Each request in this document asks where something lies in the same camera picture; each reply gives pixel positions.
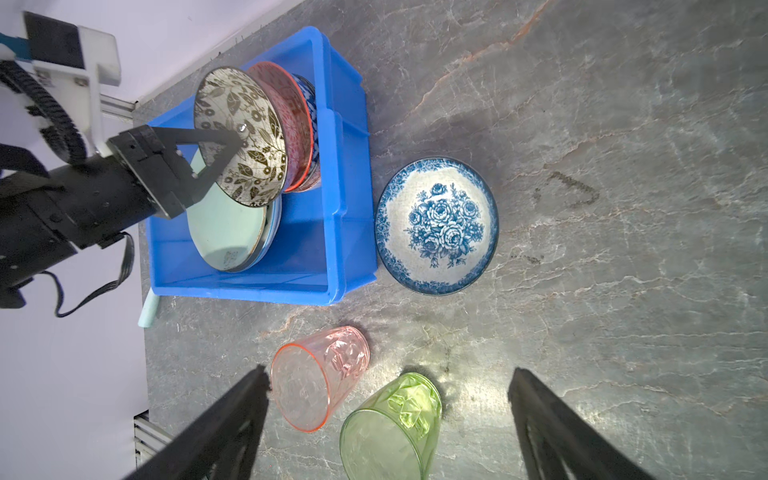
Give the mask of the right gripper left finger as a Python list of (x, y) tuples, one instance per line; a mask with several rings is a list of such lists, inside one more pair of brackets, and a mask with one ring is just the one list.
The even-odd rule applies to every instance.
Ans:
[(249, 479), (268, 407), (263, 365), (247, 373), (131, 479)]

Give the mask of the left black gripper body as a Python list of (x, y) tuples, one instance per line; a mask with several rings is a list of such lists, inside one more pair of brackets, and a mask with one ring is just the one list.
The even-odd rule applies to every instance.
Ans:
[(180, 146), (202, 130), (140, 126), (110, 138), (111, 154), (60, 167), (35, 189), (35, 214), (68, 240), (106, 240), (142, 220), (173, 219), (204, 195)]

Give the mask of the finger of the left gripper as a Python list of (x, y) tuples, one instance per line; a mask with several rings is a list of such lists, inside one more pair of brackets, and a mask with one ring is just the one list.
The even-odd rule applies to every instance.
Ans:
[(225, 147), (241, 147), (239, 135), (230, 130), (199, 130), (158, 127), (157, 137), (167, 145), (192, 145), (199, 143), (215, 143)]
[(238, 144), (225, 147), (215, 155), (214, 161), (210, 165), (205, 164), (199, 172), (193, 171), (190, 186), (191, 195), (206, 195), (211, 186), (217, 182), (217, 179), (237, 155), (239, 149)]

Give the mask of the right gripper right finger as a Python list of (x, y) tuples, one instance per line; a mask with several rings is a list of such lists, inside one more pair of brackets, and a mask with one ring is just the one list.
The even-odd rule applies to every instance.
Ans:
[(649, 479), (528, 369), (514, 371), (508, 400), (530, 479)]

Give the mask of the blue white patterned bowl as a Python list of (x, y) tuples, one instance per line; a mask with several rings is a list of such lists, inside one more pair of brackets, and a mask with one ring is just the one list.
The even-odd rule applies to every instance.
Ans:
[(235, 132), (241, 147), (217, 180), (219, 188), (246, 207), (263, 207), (286, 183), (287, 153), (282, 124), (266, 91), (245, 71), (219, 67), (195, 95), (194, 127)]

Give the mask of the light green flower plate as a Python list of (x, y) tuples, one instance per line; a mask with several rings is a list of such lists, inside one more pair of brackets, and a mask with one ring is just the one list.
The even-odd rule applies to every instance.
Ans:
[(260, 262), (280, 226), (283, 202), (277, 197), (264, 207), (247, 207), (213, 185), (186, 211), (191, 239), (212, 268), (239, 273)]

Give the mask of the orange red patterned bowl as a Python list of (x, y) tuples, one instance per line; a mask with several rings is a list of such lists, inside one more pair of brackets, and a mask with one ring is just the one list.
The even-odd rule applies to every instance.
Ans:
[(299, 193), (296, 189), (310, 170), (313, 144), (304, 96), (293, 74), (276, 63), (258, 62), (247, 73), (266, 91), (282, 125), (289, 171), (283, 192)]

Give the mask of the pink transparent cup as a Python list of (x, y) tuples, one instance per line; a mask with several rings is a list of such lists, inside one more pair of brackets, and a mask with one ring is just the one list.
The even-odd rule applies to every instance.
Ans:
[(315, 432), (355, 388), (369, 363), (368, 341), (353, 326), (295, 340), (281, 346), (273, 357), (273, 399), (293, 428)]

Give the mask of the green transparent cup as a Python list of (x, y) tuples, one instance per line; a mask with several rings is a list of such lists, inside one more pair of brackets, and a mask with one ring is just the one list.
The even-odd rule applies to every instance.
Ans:
[(427, 479), (443, 405), (426, 376), (407, 372), (369, 397), (345, 420), (340, 456), (349, 479)]

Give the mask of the dark rimmed bottom bowl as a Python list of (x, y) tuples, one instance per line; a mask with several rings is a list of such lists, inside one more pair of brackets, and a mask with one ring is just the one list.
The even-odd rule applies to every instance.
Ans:
[(375, 240), (385, 269), (401, 285), (449, 295), (480, 278), (499, 236), (488, 184), (469, 165), (432, 157), (401, 168), (375, 214)]

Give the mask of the black white leaf bowl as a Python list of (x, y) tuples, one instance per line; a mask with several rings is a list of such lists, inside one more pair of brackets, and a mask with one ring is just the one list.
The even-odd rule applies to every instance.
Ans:
[(307, 105), (312, 128), (312, 156), (310, 162), (310, 170), (307, 177), (296, 189), (296, 192), (306, 192), (313, 190), (321, 185), (321, 166), (320, 166), (320, 149), (319, 149), (319, 131), (317, 120), (317, 106), (316, 106), (316, 91), (314, 85), (305, 77), (293, 74), (294, 80), (297, 82), (302, 95), (304, 96), (305, 103)]

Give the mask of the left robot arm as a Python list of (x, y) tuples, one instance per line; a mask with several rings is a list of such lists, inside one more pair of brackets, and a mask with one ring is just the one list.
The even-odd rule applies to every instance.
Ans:
[(38, 274), (97, 245), (126, 242), (117, 289), (132, 273), (128, 229), (153, 216), (173, 219), (201, 201), (243, 146), (231, 130), (140, 126), (108, 140), (109, 152), (47, 170), (28, 150), (4, 145), (1, 166), (1, 306), (20, 309)]

